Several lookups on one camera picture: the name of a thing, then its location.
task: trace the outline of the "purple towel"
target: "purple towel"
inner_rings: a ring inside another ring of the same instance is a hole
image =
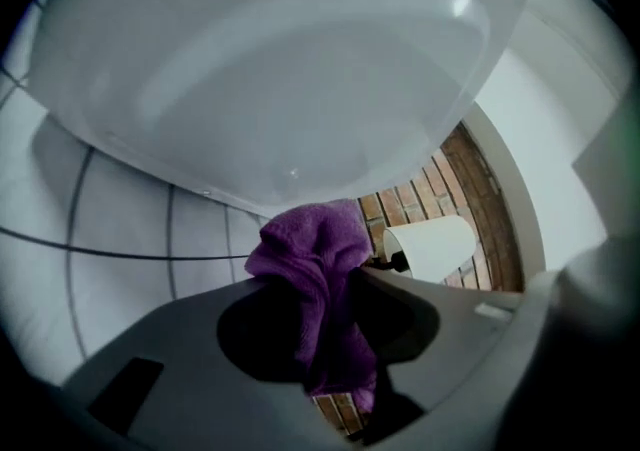
[[[251,253],[252,275],[284,277],[300,293],[300,343],[296,359],[306,369],[310,395],[350,392],[371,411],[376,356],[355,323],[349,272],[371,255],[358,203],[309,204],[278,215],[260,231]]]

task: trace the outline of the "towel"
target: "towel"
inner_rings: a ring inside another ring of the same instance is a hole
[[[376,356],[351,310],[349,272],[371,255],[371,243],[354,200],[309,204],[275,217],[247,259],[252,275],[277,275],[300,295],[301,331],[295,359],[312,395],[350,392],[370,412]]]

